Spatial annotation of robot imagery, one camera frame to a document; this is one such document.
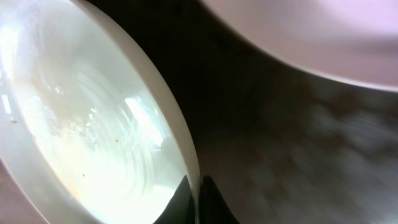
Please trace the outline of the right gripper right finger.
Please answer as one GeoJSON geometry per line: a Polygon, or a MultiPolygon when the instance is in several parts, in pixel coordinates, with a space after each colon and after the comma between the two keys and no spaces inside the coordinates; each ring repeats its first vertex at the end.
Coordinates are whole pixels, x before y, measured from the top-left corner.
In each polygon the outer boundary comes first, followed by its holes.
{"type": "Polygon", "coordinates": [[[208,175],[203,177],[198,205],[201,224],[239,224],[208,175]]]}

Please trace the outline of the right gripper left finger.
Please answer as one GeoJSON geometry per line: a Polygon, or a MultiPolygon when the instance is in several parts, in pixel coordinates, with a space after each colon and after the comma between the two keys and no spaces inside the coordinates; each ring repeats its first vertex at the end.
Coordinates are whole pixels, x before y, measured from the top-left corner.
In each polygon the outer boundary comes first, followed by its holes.
{"type": "Polygon", "coordinates": [[[195,205],[187,176],[154,224],[195,224],[195,205]]]}

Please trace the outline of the white plate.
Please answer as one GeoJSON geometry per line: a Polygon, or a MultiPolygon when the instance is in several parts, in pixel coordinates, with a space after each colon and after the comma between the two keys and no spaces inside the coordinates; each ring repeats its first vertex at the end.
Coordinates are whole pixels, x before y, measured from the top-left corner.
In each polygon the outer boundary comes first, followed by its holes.
{"type": "Polygon", "coordinates": [[[86,1],[1,1],[1,160],[48,223],[154,223],[200,170],[140,46],[86,1]]]}
{"type": "Polygon", "coordinates": [[[203,0],[266,54],[330,80],[397,91],[397,0],[203,0]]]}

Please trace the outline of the white plate top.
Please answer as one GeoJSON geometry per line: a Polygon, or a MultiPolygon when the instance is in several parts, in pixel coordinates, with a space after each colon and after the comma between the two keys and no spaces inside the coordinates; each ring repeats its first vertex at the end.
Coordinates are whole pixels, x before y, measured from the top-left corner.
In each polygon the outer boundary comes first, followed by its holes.
{"type": "Polygon", "coordinates": [[[397,0],[203,0],[266,54],[330,80],[397,91],[397,0]]]}

